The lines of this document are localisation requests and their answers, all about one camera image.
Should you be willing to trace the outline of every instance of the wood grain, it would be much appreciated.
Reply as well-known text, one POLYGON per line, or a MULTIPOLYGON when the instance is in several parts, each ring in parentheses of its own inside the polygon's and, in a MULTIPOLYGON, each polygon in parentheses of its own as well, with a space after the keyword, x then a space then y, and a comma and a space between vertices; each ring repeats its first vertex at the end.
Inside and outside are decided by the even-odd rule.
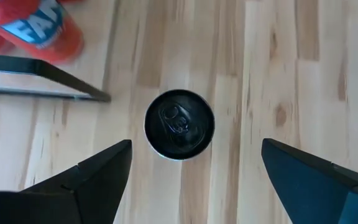
POLYGON ((358 171, 358 1, 125 0, 99 16, 115 18, 110 54, 86 72, 106 72, 112 102, 0 96, 0 190, 129 138, 116 224, 284 224, 263 138, 358 171), (143 134, 149 103, 174 88, 203 96, 216 117, 210 146, 183 162, 143 134))

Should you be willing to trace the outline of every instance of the black metal bar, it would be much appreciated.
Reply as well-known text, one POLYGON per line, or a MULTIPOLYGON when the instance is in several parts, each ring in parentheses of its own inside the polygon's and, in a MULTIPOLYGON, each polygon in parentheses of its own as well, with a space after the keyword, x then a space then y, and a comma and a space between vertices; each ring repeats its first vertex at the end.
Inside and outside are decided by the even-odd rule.
POLYGON ((39 59, 21 58, 0 55, 0 72, 12 73, 14 75, 35 75, 50 81, 65 85, 74 90, 86 93, 86 95, 63 94, 53 92, 37 92, 28 90, 7 90, 0 88, 0 94, 10 95, 33 95, 57 98, 71 98, 78 100, 111 101, 109 94, 87 84, 83 80, 39 59))

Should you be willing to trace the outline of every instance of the black can lid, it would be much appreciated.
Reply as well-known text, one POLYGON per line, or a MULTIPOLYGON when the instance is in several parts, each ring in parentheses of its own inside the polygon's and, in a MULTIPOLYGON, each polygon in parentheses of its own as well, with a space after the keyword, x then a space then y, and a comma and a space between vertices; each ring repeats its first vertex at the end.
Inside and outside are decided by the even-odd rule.
POLYGON ((149 106, 144 130, 151 146, 170 159, 189 159, 211 142, 215 129, 212 109, 188 90, 170 90, 149 106))

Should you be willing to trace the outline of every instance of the black frame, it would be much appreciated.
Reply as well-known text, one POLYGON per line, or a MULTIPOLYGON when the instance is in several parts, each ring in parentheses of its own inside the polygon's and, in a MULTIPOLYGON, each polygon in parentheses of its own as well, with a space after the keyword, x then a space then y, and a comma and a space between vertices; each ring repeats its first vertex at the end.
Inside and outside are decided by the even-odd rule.
POLYGON ((74 90, 81 91, 88 95, 71 95, 53 92, 36 92, 28 90, 7 90, 0 89, 0 94, 9 95, 32 95, 56 98, 68 98, 74 100, 93 100, 110 102, 111 96, 79 78, 39 59, 12 57, 0 55, 0 72, 11 73, 12 75, 35 75, 46 78, 50 81, 65 85, 74 90))

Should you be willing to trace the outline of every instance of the pull tab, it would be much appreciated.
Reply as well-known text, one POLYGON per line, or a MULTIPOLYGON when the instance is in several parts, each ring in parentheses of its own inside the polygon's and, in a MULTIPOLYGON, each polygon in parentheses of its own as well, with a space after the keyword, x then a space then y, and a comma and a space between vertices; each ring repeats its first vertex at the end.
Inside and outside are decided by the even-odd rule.
POLYGON ((189 128, 189 121, 183 116, 179 105, 170 105, 162 110, 163 118, 175 134, 186 134, 189 128))

